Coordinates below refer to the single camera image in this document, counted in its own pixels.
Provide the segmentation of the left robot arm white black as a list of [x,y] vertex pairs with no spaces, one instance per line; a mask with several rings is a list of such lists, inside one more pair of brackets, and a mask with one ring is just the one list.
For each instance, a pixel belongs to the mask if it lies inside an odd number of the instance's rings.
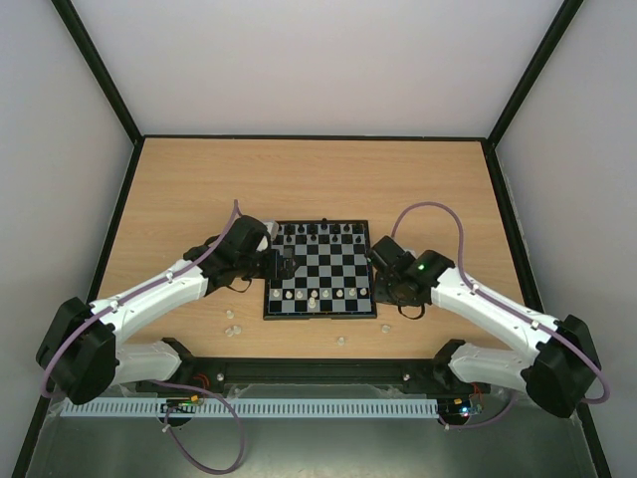
[[220,234],[190,248],[155,277],[109,298],[77,297],[56,312],[36,352],[43,382],[52,382],[74,404],[85,404],[110,386],[167,380],[182,364],[166,341],[132,345],[129,339],[172,310],[235,279],[290,279],[299,267],[293,252],[275,248],[275,222],[232,217]]

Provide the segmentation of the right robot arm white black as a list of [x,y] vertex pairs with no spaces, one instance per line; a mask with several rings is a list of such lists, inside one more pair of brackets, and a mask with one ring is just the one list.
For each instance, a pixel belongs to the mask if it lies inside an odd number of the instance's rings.
[[484,349],[454,342],[434,365],[434,377],[453,390],[482,382],[525,393],[544,411],[569,417],[601,370],[588,325],[558,320],[485,287],[433,250],[419,257],[385,236],[368,252],[376,271],[376,299],[396,307],[435,306],[452,312],[507,345]]

